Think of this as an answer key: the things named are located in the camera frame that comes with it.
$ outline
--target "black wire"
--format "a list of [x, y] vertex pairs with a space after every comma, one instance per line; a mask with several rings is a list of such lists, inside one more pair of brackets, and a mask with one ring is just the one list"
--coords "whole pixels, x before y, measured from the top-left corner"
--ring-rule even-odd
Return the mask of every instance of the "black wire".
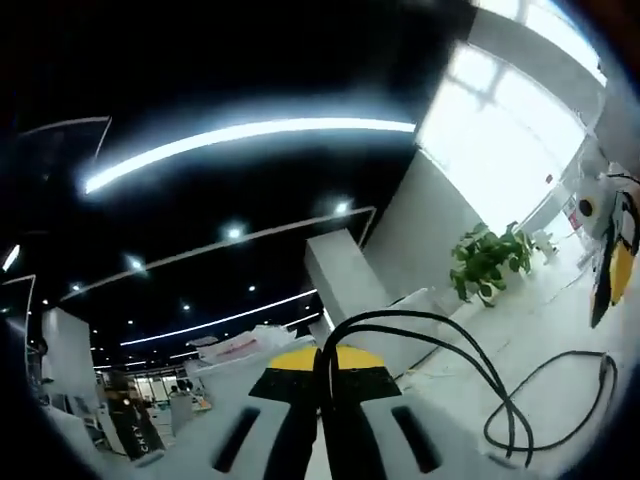
[[[482, 365], [480, 365], [480, 363], [475, 360], [473, 357], [471, 357], [468, 353], [464, 352], [463, 350], [459, 349], [458, 347], [455, 347], [453, 345], [450, 345], [446, 342], [443, 342], [442, 340], [439, 340], [437, 338], [433, 338], [430, 337], [428, 335], [422, 335], [419, 333], [415, 333], [415, 332], [411, 332], [411, 331], [407, 331], [407, 330], [403, 330], [403, 329], [398, 329], [398, 328], [393, 328], [393, 327], [386, 327], [386, 326], [381, 326], [381, 325], [364, 325], [364, 326], [355, 326], [352, 327], [351, 325], [353, 325], [354, 323], [361, 321], [361, 320], [365, 320], [368, 318], [376, 318], [376, 317], [392, 317], [392, 316], [412, 316], [412, 317], [423, 317], [423, 318], [429, 318], [429, 319], [433, 319], [433, 320], [437, 320], [437, 321], [442, 321], [443, 323], [446, 323], [448, 325], [450, 325], [451, 327], [453, 327], [454, 329], [456, 329], [458, 332], [460, 332], [468, 341], [469, 343], [476, 349], [476, 351], [478, 352], [478, 354], [480, 355], [480, 357], [483, 359], [483, 361], [487, 364], [487, 368], [489, 368], [489, 370], [491, 371], [491, 373], [494, 375], [494, 378], [491, 378], [487, 372], [483, 369]], [[403, 337], [408, 337], [408, 338], [415, 338], [418, 340], [422, 340], [422, 341], [426, 341], [429, 343], [433, 343], [434, 345], [438, 345], [446, 350], [450, 350], [454, 353], [457, 353], [458, 355], [462, 356], [463, 358], [465, 358], [465, 360], [467, 360], [469, 363], [471, 363], [476, 370], [478, 370], [478, 372], [482, 375], [482, 377], [485, 379], [485, 381], [489, 384], [489, 386], [493, 389], [493, 391], [496, 393], [496, 395], [498, 395], [498, 397], [500, 397], [500, 399], [502, 400], [502, 403], [498, 406], [498, 408], [489, 416], [489, 418], [487, 419], [485, 425], [484, 425], [484, 429], [483, 429], [483, 433], [484, 433], [484, 437], [485, 439], [493, 446], [497, 447], [497, 448], [502, 448], [504, 450], [507, 450], [507, 457], [509, 457], [510, 452], [512, 451], [516, 451], [516, 452], [526, 452], [527, 453], [527, 458], [525, 460], [525, 467], [529, 466], [529, 464], [531, 463], [531, 459], [533, 456], [534, 452], [539, 452], [539, 451], [545, 451], [545, 450], [551, 450], [553, 448], [559, 447], [560, 445], [563, 445], [564, 443], [566, 443], [567, 441], [569, 441], [573, 436], [575, 436], [583, 427], [584, 425], [591, 419], [591, 417], [593, 416], [593, 413], [597, 407], [597, 405], [600, 402], [600, 399], [602, 397], [602, 393], [604, 391], [604, 386], [606, 383], [606, 374], [607, 371], [609, 370], [609, 368], [611, 368], [611, 370], [613, 371], [613, 382], [612, 382], [612, 386], [611, 386], [611, 392], [609, 394], [609, 399], [607, 401], [607, 406], [606, 408], [608, 409], [611, 405], [612, 399], [613, 399], [613, 395], [615, 393], [616, 387], [617, 387], [617, 382], [618, 382], [618, 368], [616, 365], [616, 362], [613, 360], [613, 358], [611, 358], [609, 355], [607, 355], [604, 352], [592, 352], [592, 351], [583, 351], [583, 350], [570, 350], [567, 352], [563, 352], [560, 353], [554, 357], [552, 357], [551, 359], [547, 360], [546, 362], [544, 362], [542, 365], [538, 366], [531, 374], [529, 374], [527, 376], [527, 378], [525, 378], [516, 388], [515, 390], [513, 390], [513, 392], [511, 392], [510, 394], [506, 393], [506, 390], [504, 389], [504, 385], [502, 384], [502, 381], [500, 380], [500, 377], [497, 373], [497, 371], [495, 370], [495, 368], [493, 367], [493, 364], [491, 364], [491, 361], [486, 357], [486, 355], [484, 354], [484, 352], [482, 351], [482, 349], [480, 348], [480, 346], [478, 345], [478, 343], [475, 341], [475, 339], [473, 339], [473, 337], [471, 337], [471, 335], [466, 332], [466, 330], [464, 330], [462, 327], [460, 327], [458, 324], [456, 324], [455, 322], [453, 322], [452, 320], [446, 318], [446, 317], [442, 317], [440, 315], [436, 315], [436, 314], [431, 314], [431, 313], [427, 313], [427, 312], [414, 312], [414, 311], [410, 311], [410, 310], [382, 310], [382, 311], [377, 311], [377, 312], [365, 312], [363, 314], [360, 315], [356, 315], [350, 319], [345, 320], [345, 322], [341, 323], [340, 325], [338, 325], [338, 327], [336, 327], [336, 329], [334, 330], [334, 332], [329, 336], [329, 338], [327, 339], [327, 342], [325, 344], [325, 348], [323, 349], [322, 354], [319, 356], [318, 358], [318, 362], [316, 362], [316, 364], [314, 365], [314, 373], [316, 375], [318, 375], [318, 381], [320, 382], [320, 392], [321, 392], [321, 402], [320, 402], [320, 407], [322, 409], [323, 412], [323, 420], [325, 418], [325, 414], [330, 415], [330, 410], [332, 408], [332, 400], [331, 400], [331, 391], [330, 391], [330, 384], [329, 384], [329, 376], [328, 376], [328, 370], [329, 367], [333, 367], [332, 370], [336, 371], [338, 369], [337, 366], [337, 354], [336, 354], [336, 347], [337, 344], [340, 340], [342, 340], [344, 337], [346, 337], [347, 335], [350, 335], [352, 333], [355, 332], [363, 332], [363, 331], [377, 331], [377, 332], [382, 332], [382, 333], [389, 333], [389, 334], [393, 334], [393, 335], [398, 335], [398, 336], [403, 336]], [[599, 373], [599, 387], [598, 387], [598, 392], [596, 394], [596, 398], [591, 406], [591, 408], [589, 409], [589, 411], [587, 412], [587, 414], [585, 415], [585, 417], [583, 418], [583, 420], [578, 424], [578, 426], [576, 428], [574, 428], [571, 432], [569, 432], [567, 435], [565, 435], [563, 438], [561, 438], [560, 440], [550, 443], [548, 445], [543, 445], [540, 447], [535, 447], [534, 442], [533, 442], [533, 432], [531, 431], [531, 426], [529, 424], [529, 422], [527, 421], [527, 419], [524, 417], [524, 415], [522, 414], [522, 412], [513, 404], [512, 398], [513, 396], [522, 389], [522, 387], [524, 387], [524, 385], [526, 385], [534, 376], [536, 376], [540, 371], [542, 371], [545, 367], [547, 367], [549, 364], [564, 358], [566, 356], [583, 356], [583, 357], [598, 357], [601, 359], [600, 362], [600, 373]], [[495, 419], [495, 417], [498, 415], [498, 413], [505, 408], [507, 410], [507, 412], [509, 412], [510, 410], [512, 411], [512, 415], [515, 413], [515, 415], [518, 417], [518, 419], [522, 422], [522, 425], [525, 428], [525, 431], [527, 432], [527, 447], [518, 447], [514, 445], [514, 442], [512, 442], [512, 436], [511, 436], [511, 429], [510, 429], [510, 435], [509, 435], [509, 444], [503, 444], [501, 442], [498, 442], [496, 440], [494, 440], [490, 435], [489, 435], [489, 427], [491, 425], [491, 423], [493, 422], [493, 420]]]
[[[611, 368], [611, 370], [613, 371], [613, 383], [611, 385], [611, 392], [609, 394], [609, 399], [607, 401], [607, 409], [611, 405], [611, 401], [613, 399], [613, 394], [614, 394], [614, 392], [616, 390], [616, 386], [618, 384], [618, 367], [616, 365], [616, 362], [615, 362], [615, 360], [613, 358], [611, 358], [609, 355], [607, 355], [604, 352], [590, 352], [590, 351], [584, 351], [584, 350], [569, 350], [567, 352], [560, 353], [560, 354], [556, 355], [555, 357], [550, 358], [549, 360], [544, 362], [542, 365], [538, 366], [533, 372], [531, 372], [529, 374], [529, 376], [527, 376], [527, 378], [525, 378], [522, 382], [520, 382], [520, 385], [518, 385], [515, 388], [515, 390], [509, 394], [509, 398], [513, 398], [513, 396], [518, 391], [520, 391], [522, 389], [522, 387], [524, 387], [529, 382], [529, 380], [531, 380], [538, 373], [540, 373], [546, 366], [548, 366], [549, 364], [555, 362], [556, 360], [559, 360], [559, 359], [567, 357], [567, 356], [598, 357], [598, 358], [601, 359], [601, 362], [604, 362], [605, 371], [604, 371], [604, 373], [601, 372], [601, 374], [598, 376], [598, 393], [596, 394], [596, 398], [593, 401], [593, 405], [591, 405], [591, 408], [589, 409], [589, 411], [587, 412], [585, 417], [582, 419], [582, 421], [578, 424], [578, 426], [576, 428], [574, 428], [571, 432], [569, 432], [567, 435], [562, 437], [560, 440], [557, 440], [557, 441], [555, 441], [553, 443], [550, 443], [548, 445], [535, 447], [534, 448], [534, 452], [543, 452], [543, 451], [551, 450], [553, 448], [556, 448], [556, 447], [559, 447], [560, 445], [565, 444], [573, 436], [575, 436], [582, 429], [582, 427], [585, 426], [585, 424], [593, 416], [593, 413], [594, 413], [596, 407], [600, 403], [600, 398], [602, 397], [602, 393], [604, 391], [604, 386], [605, 386], [605, 383], [606, 383], [606, 371], [609, 368]], [[503, 443], [500, 443], [500, 442], [494, 440], [489, 435], [489, 427], [490, 427], [491, 423], [493, 422], [493, 420], [495, 419], [496, 415], [500, 412], [500, 410], [502, 410], [502, 408], [504, 408], [504, 404], [501, 404], [487, 419], [486, 423], [484, 424], [484, 438], [487, 440], [487, 442], [489, 442], [494, 447], [506, 449], [508, 447], [508, 445], [505, 445]], [[516, 446], [516, 447], [514, 447], [514, 449], [515, 449], [516, 452], [526, 452], [526, 451], [528, 451], [528, 449], [525, 448], [525, 447], [517, 447]]]
[[530, 445], [530, 447], [527, 449], [528, 453], [527, 453], [527, 458], [525, 460], [525, 466], [529, 466], [529, 464], [531, 463], [531, 459], [533, 457], [533, 451], [534, 451], [534, 449], [533, 449], [534, 448], [533, 431], [531, 430], [531, 426], [529, 425], [529, 422], [527, 421], [526, 417], [518, 409], [518, 407], [516, 407], [513, 404], [513, 402], [509, 398], [509, 396], [506, 395], [503, 392], [503, 390], [500, 389], [500, 387], [498, 387], [496, 382], [489, 376], [489, 374], [484, 370], [482, 365], [480, 365], [480, 363], [475, 358], [473, 358], [471, 355], [469, 355], [464, 350], [461, 350], [458, 347], [450, 345], [447, 342], [443, 342], [442, 340], [438, 340], [437, 338], [430, 337], [428, 335], [423, 335], [421, 333], [415, 333], [415, 332], [411, 332], [411, 331], [408, 331], [408, 330], [403, 330], [403, 329], [400, 329], [400, 328], [385, 327], [383, 325], [359, 325], [359, 326], [355, 326], [355, 327], [350, 327], [350, 328], [344, 330], [340, 335], [337, 336], [337, 338], [338, 338], [337, 341], [340, 341], [344, 337], [346, 337], [348, 335], [351, 335], [352, 333], [356, 333], [356, 332], [382, 332], [382, 333], [389, 333], [389, 334], [392, 334], [392, 335], [398, 335], [400, 337], [415, 338], [417, 340], [422, 340], [422, 341], [425, 341], [425, 342], [433, 343], [434, 345], [438, 345], [439, 347], [442, 347], [442, 348], [444, 348], [446, 350], [450, 350], [450, 351], [452, 351], [454, 353], [457, 353], [458, 355], [462, 356], [465, 360], [467, 360], [469, 363], [471, 363], [476, 368], [476, 370], [478, 370], [480, 375], [482, 375], [482, 377], [487, 381], [487, 383], [492, 388], [492, 390], [496, 393], [496, 395], [498, 395], [498, 397], [500, 397], [500, 399], [503, 401], [503, 405], [511, 406], [511, 408], [513, 409], [513, 412], [515, 413], [515, 415], [522, 422], [522, 425], [525, 427], [525, 430], [527, 432], [527, 439], [528, 439], [529, 445]]
[[[496, 385], [501, 390], [501, 395], [505, 397], [508, 395], [507, 389], [504, 386], [504, 383], [502, 382], [500, 375], [498, 375], [498, 372], [494, 368], [493, 364], [491, 363], [487, 355], [484, 353], [484, 351], [482, 350], [478, 342], [476, 342], [476, 340], [471, 336], [471, 334], [467, 332], [464, 328], [462, 328], [460, 325], [458, 325], [456, 322], [454, 322], [453, 320], [435, 313], [418, 312], [414, 310], [376, 310], [371, 312], [364, 312], [359, 315], [355, 315], [351, 318], [348, 318], [344, 322], [340, 323], [336, 327], [336, 329], [333, 331], [332, 335], [329, 336], [329, 338], [327, 339], [327, 343], [325, 344], [325, 349], [329, 348], [330, 350], [335, 350], [336, 345], [338, 344], [338, 341], [334, 342], [332, 345], [330, 343], [332, 342], [331, 337], [333, 337], [334, 335], [341, 335], [344, 330], [346, 330], [349, 326], [353, 325], [354, 323], [360, 322], [362, 320], [370, 319], [370, 318], [380, 318], [380, 317], [413, 317], [413, 318], [420, 317], [420, 318], [435, 320], [437, 322], [441, 322], [446, 325], [449, 325], [451, 328], [453, 328], [458, 333], [460, 333], [474, 348], [474, 350], [478, 353], [482, 361], [485, 363], [485, 365], [489, 369], [489, 372], [493, 376], [493, 379]], [[328, 363], [323, 368], [324, 368], [324, 371], [326, 372], [326, 369], [328, 368]], [[328, 377], [322, 378], [322, 373], [320, 373], [320, 375], [321, 375], [320, 377], [321, 380], [328, 384], [329, 383]], [[324, 399], [321, 398], [321, 400], [323, 400], [327, 405], [331, 405], [331, 395], [328, 393], [328, 387], [326, 390], [322, 389], [321, 392], [325, 393], [325, 398]], [[509, 445], [513, 447], [515, 446], [515, 436], [516, 436], [514, 413], [509, 404], [506, 404], [505, 408], [507, 410]], [[531, 433], [530, 442], [531, 444], [533, 444], [533, 433]], [[507, 454], [506, 454], [507, 458], [511, 458], [511, 454], [513, 453], [513, 451], [514, 451], [513, 448], [510, 448], [510, 447], [507, 448]]]
[[607, 175], [607, 177], [609, 178], [625, 178], [627, 180], [631, 180], [632, 182], [635, 182], [636, 184], [640, 185], [640, 180], [633, 178], [629, 175], [625, 175], [624, 173], [612, 173]]

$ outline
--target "bright window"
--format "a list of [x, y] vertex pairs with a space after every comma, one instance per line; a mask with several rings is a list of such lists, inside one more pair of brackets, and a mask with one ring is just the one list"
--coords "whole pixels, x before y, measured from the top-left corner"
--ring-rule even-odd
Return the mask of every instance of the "bright window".
[[[475, 77], [480, 80], [471, 86], [461, 74], [465, 69], [455, 64], [460, 58], [495, 68], [487, 66], [484, 71], [491, 75]], [[524, 220], [553, 188], [547, 177], [560, 178], [584, 129], [563, 104], [513, 66], [469, 46], [458, 47], [453, 59], [418, 144], [489, 227], [502, 233], [509, 223]]]
[[516, 18], [520, 8], [520, 0], [475, 0], [473, 3], [478, 8], [489, 10], [511, 20]]

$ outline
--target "floor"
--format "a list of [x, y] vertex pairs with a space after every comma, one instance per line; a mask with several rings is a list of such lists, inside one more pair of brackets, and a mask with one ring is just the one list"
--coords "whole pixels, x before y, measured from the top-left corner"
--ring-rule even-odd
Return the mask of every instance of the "floor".
[[[625, 388], [629, 367], [637, 359], [640, 324], [634, 321], [631, 309], [634, 290], [638, 290], [635, 298], [640, 298], [640, 278], [632, 279], [628, 298], [610, 309], [596, 329], [591, 329], [589, 294], [593, 274], [590, 270], [581, 272], [575, 266], [580, 253], [577, 241], [573, 237], [565, 242], [549, 265], [544, 265], [538, 255], [533, 272], [521, 284], [498, 296], [495, 308], [474, 303], [465, 305], [453, 316], [480, 343], [509, 391], [545, 360], [573, 349], [608, 352], [620, 369], [618, 392]], [[465, 351], [472, 351], [457, 334], [442, 331], [442, 335], [456, 339], [454, 343]], [[562, 359], [518, 394], [516, 404], [529, 419], [537, 444], [562, 438], [582, 420], [595, 398], [598, 369], [597, 359]], [[500, 401], [464, 359], [438, 349], [401, 378], [399, 384], [403, 391], [420, 395], [474, 433], [480, 450], [494, 450], [484, 440], [482, 429]], [[569, 443], [550, 452], [536, 453], [531, 468], [549, 475], [564, 471], [592, 442], [602, 425], [603, 414], [601, 405]], [[504, 414], [496, 419], [490, 431], [494, 438], [506, 442]], [[517, 444], [524, 445], [523, 429], [517, 429], [517, 434], [520, 439]], [[514, 456], [513, 462], [523, 464], [524, 454]]]

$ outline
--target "potted plant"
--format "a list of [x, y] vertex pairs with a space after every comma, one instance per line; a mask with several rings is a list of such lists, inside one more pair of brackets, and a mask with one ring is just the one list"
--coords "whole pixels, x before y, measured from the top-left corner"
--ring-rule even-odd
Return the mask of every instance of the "potted plant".
[[523, 231], [514, 232], [517, 222], [507, 226], [500, 237], [479, 223], [465, 233], [451, 254], [458, 266], [449, 272], [458, 297], [469, 302], [469, 294], [478, 294], [485, 307], [493, 307], [489, 301], [497, 291], [506, 290], [504, 273], [521, 269], [531, 271], [533, 244]]

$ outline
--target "black ceiling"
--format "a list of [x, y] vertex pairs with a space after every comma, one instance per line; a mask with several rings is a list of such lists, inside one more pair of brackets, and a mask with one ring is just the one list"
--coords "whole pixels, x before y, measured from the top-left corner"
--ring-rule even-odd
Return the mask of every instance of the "black ceiling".
[[[256, 232], [331, 214], [340, 200], [384, 209], [415, 153], [411, 135], [343, 131], [243, 140], [168, 158], [91, 195], [82, 187], [105, 166], [222, 126], [317, 116], [418, 123], [451, 42], [464, 35], [471, 15], [457, 1], [229, 3], [159, 9], [97, 2], [30, 12], [28, 22], [18, 22], [15, 105], [0, 169], [6, 232], [0, 247], [21, 245], [9, 277], [36, 273], [40, 302], [54, 305], [75, 283], [130, 268], [127, 255], [149, 263], [219, 241], [233, 223]], [[112, 121], [97, 158], [101, 122], [19, 135], [98, 116]], [[305, 239], [343, 227], [357, 238], [366, 218], [216, 250], [59, 305], [98, 330], [96, 364], [107, 356], [109, 363], [129, 356], [165, 361], [198, 336], [234, 335], [265, 320], [290, 323], [319, 311], [319, 299], [193, 334], [119, 343], [312, 288]], [[193, 307], [188, 312], [185, 302]]]

